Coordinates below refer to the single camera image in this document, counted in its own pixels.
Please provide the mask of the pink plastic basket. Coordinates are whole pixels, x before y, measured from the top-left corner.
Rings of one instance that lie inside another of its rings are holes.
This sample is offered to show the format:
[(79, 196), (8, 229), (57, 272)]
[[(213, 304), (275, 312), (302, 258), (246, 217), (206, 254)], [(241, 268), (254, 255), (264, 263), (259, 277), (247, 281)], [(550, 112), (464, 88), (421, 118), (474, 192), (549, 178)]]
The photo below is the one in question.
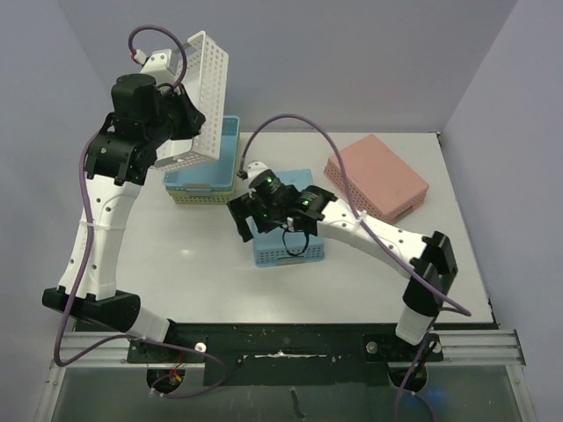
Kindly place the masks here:
[(389, 224), (422, 206), (429, 184), (375, 135), (340, 151), (355, 207)]

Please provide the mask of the white plastic basket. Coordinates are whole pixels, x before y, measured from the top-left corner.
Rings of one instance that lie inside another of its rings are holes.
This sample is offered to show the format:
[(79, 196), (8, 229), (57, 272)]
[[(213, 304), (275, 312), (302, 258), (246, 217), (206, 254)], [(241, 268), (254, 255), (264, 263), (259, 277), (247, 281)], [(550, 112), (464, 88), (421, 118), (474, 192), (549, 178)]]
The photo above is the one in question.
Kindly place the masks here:
[(199, 136), (168, 141), (157, 150), (153, 167), (160, 171), (179, 171), (214, 162), (220, 154), (229, 55), (204, 31), (190, 36), (186, 43), (183, 85), (206, 122)]

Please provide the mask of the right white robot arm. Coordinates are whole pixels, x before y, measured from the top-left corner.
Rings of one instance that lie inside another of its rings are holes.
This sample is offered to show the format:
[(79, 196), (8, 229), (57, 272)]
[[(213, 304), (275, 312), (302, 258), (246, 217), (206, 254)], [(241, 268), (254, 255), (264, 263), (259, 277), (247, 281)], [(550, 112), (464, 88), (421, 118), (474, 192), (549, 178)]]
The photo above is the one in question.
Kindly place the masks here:
[(350, 207), (315, 185), (303, 190), (286, 185), (269, 169), (256, 171), (245, 194), (228, 209), (243, 241), (274, 229), (321, 236), (347, 244), (403, 273), (408, 284), (404, 309), (391, 338), (392, 351), (410, 360), (423, 348), (423, 338), (446, 301), (457, 276), (450, 239), (408, 232)]

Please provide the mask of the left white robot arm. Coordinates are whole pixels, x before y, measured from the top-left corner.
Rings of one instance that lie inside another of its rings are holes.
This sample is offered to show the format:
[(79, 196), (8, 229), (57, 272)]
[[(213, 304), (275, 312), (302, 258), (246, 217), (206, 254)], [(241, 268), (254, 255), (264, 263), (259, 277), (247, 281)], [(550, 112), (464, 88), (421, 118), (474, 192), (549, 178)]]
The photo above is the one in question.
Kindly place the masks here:
[(148, 74), (120, 76), (111, 89), (113, 111), (84, 146), (79, 162), (83, 213), (67, 269), (42, 296), (45, 307), (132, 338), (148, 338), (148, 351), (171, 360), (179, 339), (171, 322), (145, 309), (139, 295), (117, 288), (117, 264), (132, 207), (169, 140), (201, 132), (204, 115), (179, 81)]

